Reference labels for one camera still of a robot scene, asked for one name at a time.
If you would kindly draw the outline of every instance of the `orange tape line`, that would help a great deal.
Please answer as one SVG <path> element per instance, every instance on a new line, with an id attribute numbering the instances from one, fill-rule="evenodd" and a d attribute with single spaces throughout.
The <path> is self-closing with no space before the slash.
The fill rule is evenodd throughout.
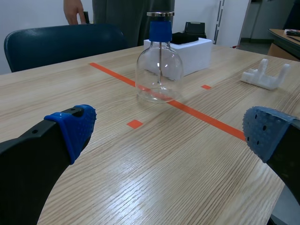
<path id="1" fill-rule="evenodd" d="M 109 74 L 110 76 L 113 76 L 113 77 L 119 79 L 120 81 L 123 81 L 123 82 L 125 82 L 125 83 L 127 83 L 127 84 L 129 84 L 129 85 L 131 85 L 133 87 L 135 87 L 135 82 L 133 80 L 130 80 L 127 77 L 124 77 L 124 76 L 122 76 L 120 74 L 117 74 L 117 73 L 111 71 L 110 69 L 107 69 L 107 68 L 105 68 L 105 67 L 103 67 L 103 66 L 101 66 L 101 65 L 99 65 L 97 63 L 94 63 L 94 62 L 90 63 L 90 65 L 92 67 L 94 67 L 94 68 L 97 68 L 97 69 L 99 69 L 99 70 L 101 70 L 101 71 Z"/>
<path id="2" fill-rule="evenodd" d="M 115 78 L 131 85 L 131 86 L 133 86 L 133 87 L 135 87 L 135 82 L 133 80 L 130 80 L 127 77 L 124 77 L 120 74 L 117 74 L 117 73 L 111 71 L 110 69 L 107 69 L 107 68 L 105 68 L 105 67 L 103 67 L 103 66 L 101 66 L 97 63 L 94 63 L 94 62 L 90 63 L 90 65 L 94 68 L 97 68 L 97 69 L 99 69 L 99 70 L 101 70 L 101 71 L 103 71 L 103 72 L 105 72 L 105 73 L 107 73 L 107 74 L 109 74 L 109 75 L 111 75 L 111 76 L 113 76 L 113 77 L 115 77 Z M 221 121 L 218 121 L 218 120 L 216 120 L 216 119 L 214 119 L 214 118 L 212 118 L 212 117 L 210 117 L 210 116 L 208 116 L 208 115 L 206 115 L 202 112 L 199 112 L 196 109 L 193 109 L 193 108 L 191 108 L 187 105 L 184 105 L 184 104 L 182 104 L 178 101 L 173 100 L 171 102 L 168 102 L 168 104 L 170 104 L 170 105 L 174 106 L 175 108 L 178 108 L 178 109 L 190 114 L 191 116 L 194 116 L 194 117 L 196 117 L 196 118 L 198 118 L 198 119 L 200 119 L 200 120 L 202 120 L 202 121 L 218 128 L 220 130 L 223 130 L 226 133 L 241 139 L 242 141 L 245 141 L 244 133 L 242 131 L 236 129 L 236 128 L 233 128 L 233 127 L 231 127 L 231 126 L 229 126 L 225 123 L 222 123 Z"/>

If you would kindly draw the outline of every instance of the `chair backrest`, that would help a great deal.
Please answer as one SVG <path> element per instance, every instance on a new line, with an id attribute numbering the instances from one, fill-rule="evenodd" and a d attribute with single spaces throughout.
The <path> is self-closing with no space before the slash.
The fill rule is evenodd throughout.
<path id="1" fill-rule="evenodd" d="M 18 30 L 4 41 L 12 72 L 76 60 L 127 48 L 122 32 L 110 24 Z"/>

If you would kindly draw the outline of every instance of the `blue bottle cap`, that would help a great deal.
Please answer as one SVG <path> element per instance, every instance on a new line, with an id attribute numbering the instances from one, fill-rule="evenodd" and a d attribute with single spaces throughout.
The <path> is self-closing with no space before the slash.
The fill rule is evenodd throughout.
<path id="1" fill-rule="evenodd" d="M 154 42 L 172 41 L 171 21 L 151 21 L 149 40 Z"/>

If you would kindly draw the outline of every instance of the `white 3d-printed part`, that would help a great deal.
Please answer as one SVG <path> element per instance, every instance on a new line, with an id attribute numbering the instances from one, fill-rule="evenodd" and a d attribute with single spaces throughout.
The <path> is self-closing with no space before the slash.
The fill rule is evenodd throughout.
<path id="1" fill-rule="evenodd" d="M 267 59 L 263 59 L 258 69 L 249 69 L 246 72 L 244 72 L 241 81 L 268 90 L 278 88 L 285 80 L 285 76 L 289 73 L 291 66 L 290 64 L 285 64 L 282 70 L 280 71 L 279 76 L 273 77 L 265 74 L 268 62 L 269 61 Z"/>

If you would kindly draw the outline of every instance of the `glass bottle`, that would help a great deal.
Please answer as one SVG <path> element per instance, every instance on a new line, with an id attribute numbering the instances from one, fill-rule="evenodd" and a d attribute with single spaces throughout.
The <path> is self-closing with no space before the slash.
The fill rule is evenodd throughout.
<path id="1" fill-rule="evenodd" d="M 181 96 L 183 65 L 170 47 L 171 39 L 170 21 L 151 22 L 151 44 L 139 56 L 135 72 L 137 94 L 145 100 L 163 103 Z"/>

